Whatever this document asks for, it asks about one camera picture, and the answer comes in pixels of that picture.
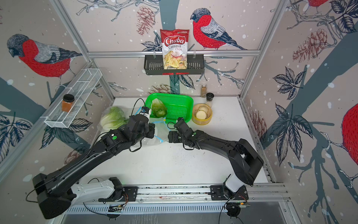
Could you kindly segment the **clear zipper bag blue seal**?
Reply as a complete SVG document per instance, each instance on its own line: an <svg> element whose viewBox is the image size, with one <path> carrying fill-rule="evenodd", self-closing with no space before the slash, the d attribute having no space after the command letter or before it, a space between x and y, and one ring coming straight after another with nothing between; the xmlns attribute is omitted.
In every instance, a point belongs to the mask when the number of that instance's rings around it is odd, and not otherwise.
<svg viewBox="0 0 358 224"><path fill-rule="evenodd" d="M115 130L129 121L132 109L120 106L108 107L101 115L98 130L108 132Z"/></svg>

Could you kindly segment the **small chinese cabbage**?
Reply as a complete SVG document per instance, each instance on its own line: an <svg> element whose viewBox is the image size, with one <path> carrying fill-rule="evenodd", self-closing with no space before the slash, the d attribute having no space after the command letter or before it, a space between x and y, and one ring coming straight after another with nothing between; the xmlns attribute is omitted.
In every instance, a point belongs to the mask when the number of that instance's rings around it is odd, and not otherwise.
<svg viewBox="0 0 358 224"><path fill-rule="evenodd" d="M151 106L152 106L151 107L152 114L154 117L156 118L166 117L167 108L161 100L159 100L158 98L154 99L152 101Z"/></svg>

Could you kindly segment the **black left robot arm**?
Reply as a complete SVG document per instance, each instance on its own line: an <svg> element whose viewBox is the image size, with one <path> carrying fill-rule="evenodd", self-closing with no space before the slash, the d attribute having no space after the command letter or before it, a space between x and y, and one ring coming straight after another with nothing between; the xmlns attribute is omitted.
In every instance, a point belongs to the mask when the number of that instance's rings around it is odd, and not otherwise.
<svg viewBox="0 0 358 224"><path fill-rule="evenodd" d="M88 152L74 159L63 168L48 175L33 178L37 203L45 219L64 213L76 198L71 187L101 163L130 149L144 138L152 139L155 124L141 114L130 116L127 124L103 134Z"/></svg>

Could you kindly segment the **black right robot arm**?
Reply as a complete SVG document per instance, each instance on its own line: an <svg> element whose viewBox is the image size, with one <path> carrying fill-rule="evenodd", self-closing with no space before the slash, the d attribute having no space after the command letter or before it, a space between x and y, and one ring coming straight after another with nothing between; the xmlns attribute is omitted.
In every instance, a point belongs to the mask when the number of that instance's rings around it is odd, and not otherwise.
<svg viewBox="0 0 358 224"><path fill-rule="evenodd" d="M245 139L229 141L213 137L201 130L192 130L183 118L178 118L174 124L174 131L170 131L170 143L182 143L185 150L207 150L227 158L231 164L234 176L228 176L222 185L222 191L217 196L224 195L227 199L236 196L247 200L244 185L253 186L264 162L257 151Z"/></svg>

